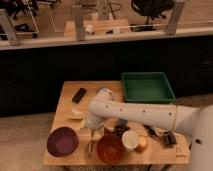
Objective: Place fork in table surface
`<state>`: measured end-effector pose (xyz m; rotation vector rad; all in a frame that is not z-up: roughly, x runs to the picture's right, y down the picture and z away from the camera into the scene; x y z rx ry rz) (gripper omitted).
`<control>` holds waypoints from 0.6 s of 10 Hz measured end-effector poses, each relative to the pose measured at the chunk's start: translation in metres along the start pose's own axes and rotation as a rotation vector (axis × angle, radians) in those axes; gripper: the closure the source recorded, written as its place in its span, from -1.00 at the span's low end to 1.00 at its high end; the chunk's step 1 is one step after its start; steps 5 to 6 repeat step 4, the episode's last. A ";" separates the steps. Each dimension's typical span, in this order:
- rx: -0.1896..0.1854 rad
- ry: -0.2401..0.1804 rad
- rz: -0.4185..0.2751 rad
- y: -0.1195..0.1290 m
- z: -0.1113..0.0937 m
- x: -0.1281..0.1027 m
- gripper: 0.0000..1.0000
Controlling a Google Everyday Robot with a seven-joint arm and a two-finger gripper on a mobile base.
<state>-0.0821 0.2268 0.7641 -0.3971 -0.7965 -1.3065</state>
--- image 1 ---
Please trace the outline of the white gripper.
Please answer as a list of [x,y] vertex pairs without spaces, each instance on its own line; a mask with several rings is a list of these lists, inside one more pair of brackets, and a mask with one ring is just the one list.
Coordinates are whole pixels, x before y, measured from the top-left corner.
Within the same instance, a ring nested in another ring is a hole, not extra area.
[[94,114],[88,114],[85,118],[84,125],[80,128],[80,133],[85,133],[88,131],[88,128],[95,131],[95,139],[102,137],[102,126],[104,125],[104,119],[96,116]]

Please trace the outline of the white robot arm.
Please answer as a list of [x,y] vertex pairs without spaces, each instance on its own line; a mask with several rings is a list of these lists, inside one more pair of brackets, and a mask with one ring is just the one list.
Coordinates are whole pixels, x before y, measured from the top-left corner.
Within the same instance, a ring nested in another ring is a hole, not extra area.
[[192,137],[188,171],[213,171],[213,105],[196,108],[170,104],[124,103],[102,88],[88,105],[85,126],[98,130],[109,118],[137,122]]

